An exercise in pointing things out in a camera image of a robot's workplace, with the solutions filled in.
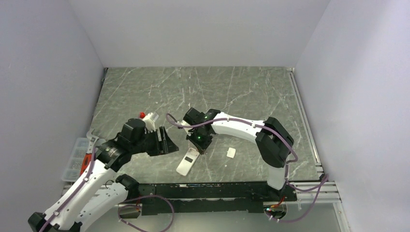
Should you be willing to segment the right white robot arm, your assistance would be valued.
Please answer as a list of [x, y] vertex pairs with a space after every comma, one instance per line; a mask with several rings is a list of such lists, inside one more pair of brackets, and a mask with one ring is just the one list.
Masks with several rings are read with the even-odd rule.
[[268, 166], [268, 198], [277, 201], [284, 196], [286, 163], [294, 139], [278, 119], [268, 117], [265, 120], [249, 120], [216, 109], [203, 113], [190, 108], [180, 125], [187, 132], [187, 140], [201, 154], [210, 146], [213, 135], [230, 135], [256, 144], [262, 160]]

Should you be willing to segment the red white remote control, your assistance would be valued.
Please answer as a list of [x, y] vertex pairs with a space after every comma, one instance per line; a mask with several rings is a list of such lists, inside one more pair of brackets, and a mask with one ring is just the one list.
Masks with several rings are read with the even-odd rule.
[[182, 176], [186, 176], [190, 172], [199, 156], [200, 153], [196, 149], [190, 147], [180, 164], [177, 166], [176, 172]]

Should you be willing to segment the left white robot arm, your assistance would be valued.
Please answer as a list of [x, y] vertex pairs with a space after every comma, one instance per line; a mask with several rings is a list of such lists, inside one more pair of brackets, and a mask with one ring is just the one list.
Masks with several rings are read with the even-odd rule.
[[136, 201], [139, 183], [116, 176], [132, 155], [159, 156], [177, 152], [164, 127], [148, 130], [138, 118], [129, 119], [114, 139], [92, 147], [90, 163], [69, 190], [45, 212], [33, 213], [28, 224], [34, 232], [84, 232], [116, 204]]

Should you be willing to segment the white battery cover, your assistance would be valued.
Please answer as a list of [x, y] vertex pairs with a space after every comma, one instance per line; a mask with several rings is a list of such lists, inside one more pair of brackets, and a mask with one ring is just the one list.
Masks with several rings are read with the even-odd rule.
[[235, 154], [236, 154], [236, 149], [230, 147], [230, 148], [228, 148], [226, 157], [233, 159], [235, 157]]

